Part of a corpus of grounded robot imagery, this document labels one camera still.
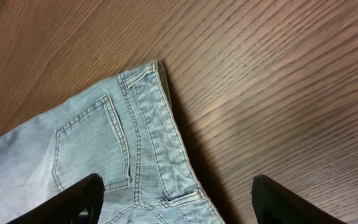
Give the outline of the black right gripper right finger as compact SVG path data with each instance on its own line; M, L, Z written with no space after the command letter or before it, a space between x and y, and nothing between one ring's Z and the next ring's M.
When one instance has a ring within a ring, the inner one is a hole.
M258 224L345 224L266 175L254 177L251 196Z

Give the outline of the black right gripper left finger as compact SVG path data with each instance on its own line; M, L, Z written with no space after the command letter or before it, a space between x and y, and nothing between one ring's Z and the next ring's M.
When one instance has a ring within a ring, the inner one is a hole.
M8 224L97 224L104 183L93 173Z

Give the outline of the light blue denim shorts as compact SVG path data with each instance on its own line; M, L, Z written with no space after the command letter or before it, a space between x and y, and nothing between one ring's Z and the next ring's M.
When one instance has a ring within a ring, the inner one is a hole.
M0 137L0 223L92 173L105 188L100 223L223 222L190 164L157 60Z

